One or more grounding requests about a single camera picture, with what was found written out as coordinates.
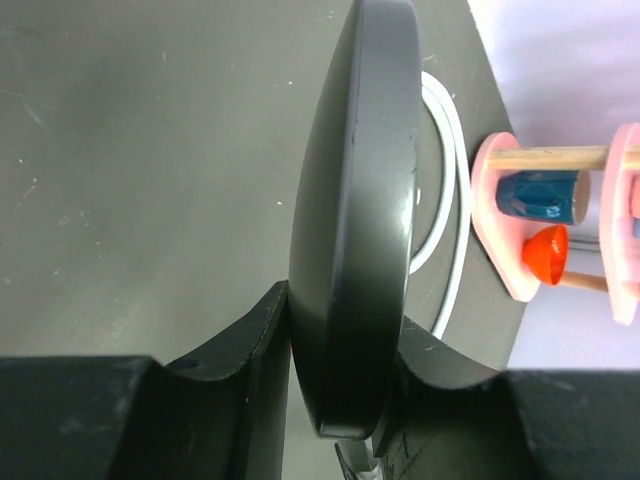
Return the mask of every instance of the white wall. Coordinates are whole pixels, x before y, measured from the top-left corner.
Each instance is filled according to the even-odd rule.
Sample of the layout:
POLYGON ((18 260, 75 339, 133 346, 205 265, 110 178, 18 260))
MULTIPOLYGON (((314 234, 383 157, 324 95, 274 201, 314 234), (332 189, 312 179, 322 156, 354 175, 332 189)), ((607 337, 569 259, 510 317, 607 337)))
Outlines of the white wall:
MULTIPOLYGON (((640 2, 470 0, 522 145, 607 144, 640 121, 640 2)), ((599 178, 594 178, 597 198, 599 178)), ((595 235, 597 201, 581 234, 595 235)), ((569 267, 602 273, 594 253, 569 267)), ((615 324, 604 294, 542 287, 525 311, 511 367, 640 368, 640 315, 615 324)))

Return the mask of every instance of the wooden dowel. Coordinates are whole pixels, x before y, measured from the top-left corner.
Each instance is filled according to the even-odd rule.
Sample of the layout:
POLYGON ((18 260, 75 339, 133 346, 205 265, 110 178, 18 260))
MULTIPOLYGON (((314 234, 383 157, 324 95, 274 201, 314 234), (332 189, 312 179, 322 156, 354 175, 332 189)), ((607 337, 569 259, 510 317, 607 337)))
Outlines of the wooden dowel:
POLYGON ((578 272, 564 272, 558 285, 564 287, 584 288, 585 290, 596 290, 598 292, 608 292, 607 279, 597 275, 588 275, 578 272))
MULTIPOLYGON (((604 170, 609 147, 552 147, 493 150, 489 168, 496 170, 604 170)), ((627 150, 624 165, 640 170, 640 146, 627 150)))

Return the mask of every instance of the blue object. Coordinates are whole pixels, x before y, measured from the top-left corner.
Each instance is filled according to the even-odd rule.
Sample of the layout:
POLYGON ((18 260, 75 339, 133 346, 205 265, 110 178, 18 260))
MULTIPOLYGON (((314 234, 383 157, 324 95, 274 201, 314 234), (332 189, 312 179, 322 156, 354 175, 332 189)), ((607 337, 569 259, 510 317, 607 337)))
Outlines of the blue object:
POLYGON ((525 170, 498 182, 496 202, 505 215, 577 225, 589 203, 588 172, 525 170))

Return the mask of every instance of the cup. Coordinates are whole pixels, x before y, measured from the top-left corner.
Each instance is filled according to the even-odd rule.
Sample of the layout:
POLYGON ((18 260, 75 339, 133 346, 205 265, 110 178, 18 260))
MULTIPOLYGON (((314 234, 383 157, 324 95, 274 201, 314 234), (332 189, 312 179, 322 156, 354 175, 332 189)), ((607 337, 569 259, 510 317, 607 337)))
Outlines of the cup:
POLYGON ((578 225, 589 206, 588 171, 523 170, 498 182, 496 203, 505 215, 578 225))

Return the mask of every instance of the dark gray tabletop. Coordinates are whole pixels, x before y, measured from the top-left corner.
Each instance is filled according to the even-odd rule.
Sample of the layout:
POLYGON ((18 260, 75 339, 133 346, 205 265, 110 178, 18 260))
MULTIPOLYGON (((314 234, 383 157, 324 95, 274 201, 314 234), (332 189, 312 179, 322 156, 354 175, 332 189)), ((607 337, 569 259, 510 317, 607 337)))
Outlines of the dark gray tabletop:
MULTIPOLYGON (((455 94, 473 152, 509 123, 468 5, 415 3, 424 69, 455 94)), ((2 2, 0 354, 168 361, 286 277, 307 136, 349 4, 2 2)), ((440 188, 426 111, 424 123, 416 241, 440 188)), ((410 279, 407 314, 425 328, 455 227, 410 279)), ((444 340, 504 367, 523 308, 473 239, 444 340)), ((286 458, 317 448, 295 434, 308 428, 295 398, 286 458)), ((300 469, 315 461, 304 458, 300 469)))

